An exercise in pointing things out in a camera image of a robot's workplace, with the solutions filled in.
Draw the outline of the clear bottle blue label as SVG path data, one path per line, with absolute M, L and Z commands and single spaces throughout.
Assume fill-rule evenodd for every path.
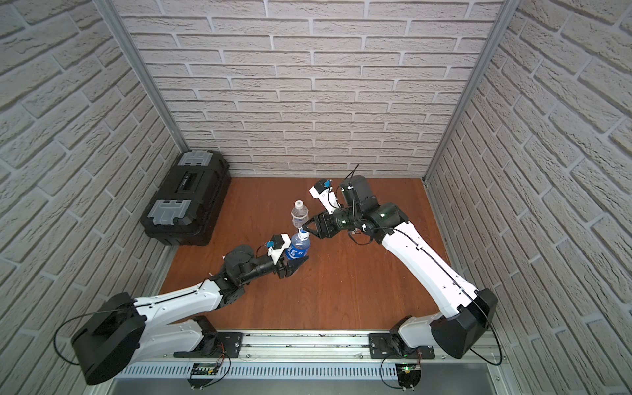
M 299 230 L 291 237 L 291 244 L 286 250 L 286 257 L 289 259 L 297 259 L 308 256 L 311 241 L 307 235 L 299 234 Z

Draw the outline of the clear labelled bottle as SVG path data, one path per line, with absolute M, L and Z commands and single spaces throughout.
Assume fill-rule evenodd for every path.
M 302 200 L 295 201 L 291 210 L 291 218 L 296 229 L 300 229 L 309 220 L 309 209 Z

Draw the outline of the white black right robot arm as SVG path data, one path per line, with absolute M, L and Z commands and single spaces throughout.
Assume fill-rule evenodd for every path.
M 389 331 L 391 347 L 404 356 L 421 346 L 440 347 L 461 359 L 490 329 L 498 298 L 479 290 L 454 271 L 416 230 L 400 208 L 385 203 L 362 212 L 356 203 L 334 208 L 307 220 L 303 229 L 320 239 L 358 230 L 398 258 L 439 308 L 438 314 L 408 317 Z

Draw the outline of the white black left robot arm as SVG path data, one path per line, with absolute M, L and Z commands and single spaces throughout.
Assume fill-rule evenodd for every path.
M 162 355 L 211 356 L 216 334 L 204 314 L 234 303 L 255 279 L 292 276 L 307 259 L 289 259 L 285 250 L 257 257 L 240 245 L 225 256 L 219 273 L 197 285 L 159 296 L 112 296 L 71 339 L 86 383 L 104 383 L 133 363 Z

